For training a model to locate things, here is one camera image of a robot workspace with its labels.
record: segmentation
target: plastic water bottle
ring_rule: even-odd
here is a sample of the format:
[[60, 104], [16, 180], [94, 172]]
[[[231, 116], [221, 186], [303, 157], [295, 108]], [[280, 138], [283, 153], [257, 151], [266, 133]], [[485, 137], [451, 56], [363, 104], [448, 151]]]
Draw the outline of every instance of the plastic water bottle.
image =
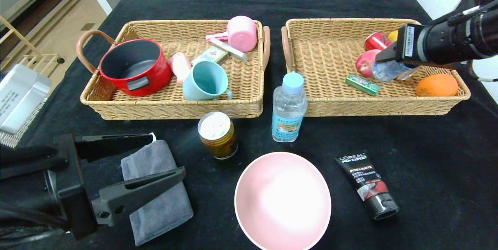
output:
[[407, 65], [394, 60], [382, 63], [375, 63], [372, 66], [373, 76], [381, 82], [389, 82], [405, 71], [412, 70], [415, 66]]
[[308, 100], [303, 90], [304, 78], [295, 72], [283, 77], [274, 91], [272, 135], [276, 142], [293, 142], [299, 135]]

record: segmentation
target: basket handle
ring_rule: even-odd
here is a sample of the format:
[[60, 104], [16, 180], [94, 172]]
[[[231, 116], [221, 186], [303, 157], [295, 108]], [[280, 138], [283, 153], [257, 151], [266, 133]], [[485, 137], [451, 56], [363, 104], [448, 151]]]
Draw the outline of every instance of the basket handle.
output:
[[264, 72], [267, 68], [268, 61], [270, 59], [270, 28], [265, 25], [263, 27], [263, 66], [261, 66], [262, 71]]
[[292, 57], [292, 53], [290, 52], [287, 27], [283, 26], [281, 32], [282, 32], [283, 55], [285, 56], [285, 65], [287, 67], [287, 73], [289, 73], [294, 70], [294, 58]]
[[112, 39], [109, 35], [105, 34], [104, 32], [101, 32], [100, 30], [89, 30], [82, 34], [78, 41], [76, 42], [76, 55], [78, 56], [78, 59], [81, 61], [81, 63], [90, 71], [90, 73], [95, 73], [96, 67], [93, 66], [83, 55], [83, 45], [85, 45], [86, 41], [89, 39], [90, 36], [97, 34], [102, 36], [104, 39], [107, 40], [112, 46], [116, 45], [116, 41]]

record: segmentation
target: white device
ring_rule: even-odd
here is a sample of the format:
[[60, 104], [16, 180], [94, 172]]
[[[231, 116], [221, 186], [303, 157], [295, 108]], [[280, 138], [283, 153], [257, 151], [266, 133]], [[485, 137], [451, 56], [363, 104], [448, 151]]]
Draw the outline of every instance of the white device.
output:
[[16, 134], [51, 85], [49, 78], [16, 64], [0, 82], [0, 131]]
[[220, 49], [222, 49], [224, 51], [229, 52], [230, 54], [232, 54], [234, 57], [240, 59], [241, 61], [248, 62], [247, 61], [247, 56], [244, 53], [242, 53], [241, 51], [237, 50], [236, 48], [233, 48], [229, 44], [226, 44], [226, 43], [224, 43], [222, 41], [219, 41], [218, 39], [210, 39], [209, 42], [211, 44], [213, 44], [213, 46], [215, 46], [217, 48], [220, 48]]

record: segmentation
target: pink cup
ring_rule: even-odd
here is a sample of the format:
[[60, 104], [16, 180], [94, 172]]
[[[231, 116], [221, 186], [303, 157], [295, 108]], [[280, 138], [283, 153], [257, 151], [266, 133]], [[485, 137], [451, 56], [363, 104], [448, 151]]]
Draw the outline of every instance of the pink cup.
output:
[[226, 25], [226, 32], [206, 35], [210, 39], [228, 40], [228, 44], [244, 53], [254, 49], [258, 38], [256, 37], [256, 23], [247, 16], [235, 16]]

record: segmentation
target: tube cap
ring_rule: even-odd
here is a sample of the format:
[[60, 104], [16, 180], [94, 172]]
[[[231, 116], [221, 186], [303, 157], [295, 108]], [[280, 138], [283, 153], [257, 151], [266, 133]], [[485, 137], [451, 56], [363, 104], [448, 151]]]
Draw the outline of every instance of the tube cap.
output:
[[369, 197], [365, 201], [366, 210], [374, 220], [380, 220], [398, 213], [400, 208], [390, 193]]
[[288, 94], [297, 94], [303, 89], [304, 78], [301, 74], [290, 72], [285, 74], [282, 89]]

